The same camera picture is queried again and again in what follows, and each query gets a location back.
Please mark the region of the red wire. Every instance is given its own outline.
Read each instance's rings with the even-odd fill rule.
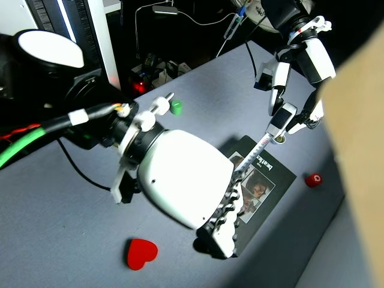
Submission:
[[[7,134],[7,135],[1,135],[0,136],[0,139],[6,139],[8,140],[8,138],[12,137],[13,135],[17,134],[17,133],[22,133],[22,132],[25,132],[27,130],[30,130],[30,129],[33,129],[33,128],[38,128],[40,127],[41,125],[40,124],[31,124],[31,125],[28,125],[27,127],[25,128],[18,128],[18,129],[15,129],[13,130],[10,134]]]

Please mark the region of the heart-shaped object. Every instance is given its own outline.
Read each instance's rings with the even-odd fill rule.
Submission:
[[[127,256],[128,267],[132,270],[140,270],[146,262],[156,259],[157,246],[151,241],[144,239],[133,239]]]

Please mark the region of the green bottle cap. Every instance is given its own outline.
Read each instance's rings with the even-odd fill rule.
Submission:
[[[170,111],[174,115],[180,115],[182,112],[182,102],[179,100],[173,100],[170,104]]]

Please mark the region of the gray table surface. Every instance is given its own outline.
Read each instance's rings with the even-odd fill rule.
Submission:
[[[250,43],[257,65],[271,54]],[[143,95],[141,109],[175,92],[182,115],[159,121],[218,148],[247,134],[258,140],[269,122],[269,93],[253,88],[245,46]],[[301,110],[312,87],[292,71],[285,99]],[[84,151],[63,140],[81,170],[111,185],[114,148]],[[0,173],[0,287],[294,287],[343,198],[323,125],[288,136],[266,149],[298,177],[240,258],[212,259],[193,250],[195,232],[155,209],[142,194],[116,205],[84,181],[57,143]],[[303,174],[322,172],[324,184],[307,188]],[[130,238],[155,242],[159,254],[141,271],[125,265]]]

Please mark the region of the black book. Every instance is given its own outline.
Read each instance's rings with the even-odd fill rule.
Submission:
[[[225,155],[236,167],[255,145],[254,140],[244,136]],[[243,252],[296,179],[295,174],[266,151],[261,152],[245,175],[241,184],[245,212],[239,217],[239,227],[236,228],[236,256]]]

